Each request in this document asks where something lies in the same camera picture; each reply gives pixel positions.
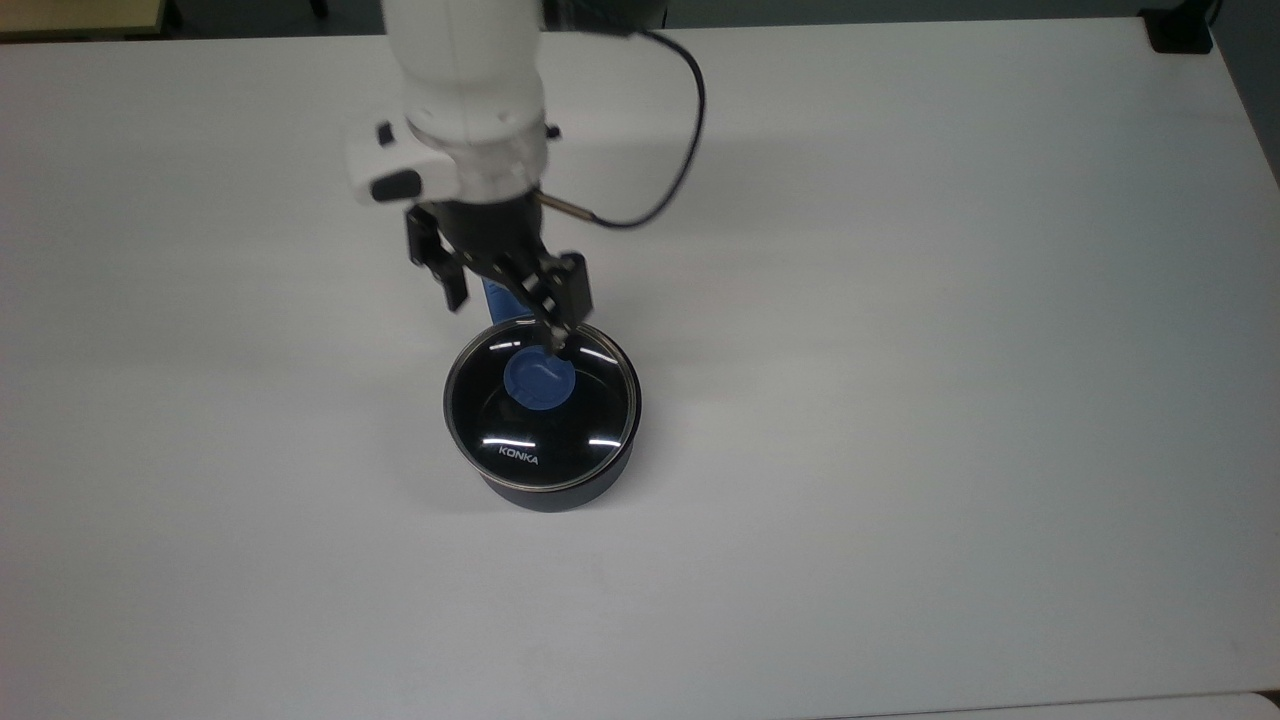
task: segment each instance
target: white table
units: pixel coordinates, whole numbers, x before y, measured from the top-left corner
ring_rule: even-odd
[[[547,223],[645,393],[622,480],[550,516],[443,425],[480,304],[344,187],[383,38],[0,47],[6,716],[1280,685],[1280,192],[1221,58],[1128,19],[676,35],[686,191]],[[639,210],[686,70],[543,60],[548,190]]]

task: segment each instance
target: black bracket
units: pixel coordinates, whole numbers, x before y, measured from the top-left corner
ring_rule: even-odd
[[[449,313],[457,313],[467,301],[467,277],[462,263],[444,249],[435,217],[420,205],[404,211],[404,231],[408,234],[408,259],[420,268],[431,270],[431,277],[444,288],[444,302]]]
[[[1156,53],[1208,55],[1213,37],[1204,14],[1215,0],[1185,0],[1172,10],[1146,9],[1138,17],[1147,23],[1147,38]]]
[[[543,345],[553,351],[563,345],[556,341],[557,332],[570,332],[591,313],[591,283],[586,275],[586,258],[577,252],[566,252],[559,258],[544,255],[538,270],[531,278],[521,278],[509,260],[499,258],[494,261],[500,284],[506,287],[521,305],[534,314],[547,334]]]

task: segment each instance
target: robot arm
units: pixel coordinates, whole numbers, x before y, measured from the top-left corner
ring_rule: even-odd
[[[541,241],[548,127],[536,55],[543,22],[617,29],[581,1],[383,0],[402,97],[346,135],[357,200],[411,201],[410,259],[444,286],[449,309],[467,299],[468,268],[534,314],[552,352],[591,311],[591,292],[585,259]],[[623,0],[620,15],[660,1]]]

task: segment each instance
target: blue object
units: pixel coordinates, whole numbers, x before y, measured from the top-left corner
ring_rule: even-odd
[[[502,373],[507,395],[530,410],[559,407],[573,395],[576,383],[573,364],[548,355],[540,346],[512,355]]]
[[[489,302],[489,319],[493,324],[503,323],[512,318],[524,318],[525,315],[532,315],[529,307],[525,307],[516,300],[516,296],[511,293],[509,290],[502,287],[500,284],[484,279],[484,297]]]

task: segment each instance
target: black cable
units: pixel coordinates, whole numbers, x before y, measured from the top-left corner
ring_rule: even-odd
[[[667,192],[660,200],[658,200],[657,205],[650,208],[645,214],[631,220],[609,220],[596,215],[595,213],[590,214],[590,222],[616,231],[628,231],[646,225],[650,220],[662,214],[662,211],[667,209],[667,205],[671,205],[671,200],[676,197],[676,192],[680,191],[680,186],[684,184],[685,177],[689,174],[689,168],[694,164],[694,155],[698,154],[698,143],[703,140],[703,124],[707,120],[707,83],[703,81],[703,69],[698,65],[698,60],[694,59],[692,54],[690,54],[689,50],[685,50],[685,47],[675,40],[652,29],[637,29],[636,35],[648,37],[658,45],[666,46],[675,54],[680,55],[689,65],[689,70],[694,73],[694,83],[698,86],[698,119],[694,127],[694,136],[689,140],[689,150],[685,151],[685,159],[680,165],[680,172],[676,173],[676,179],[671,182],[671,186],[667,187]]]

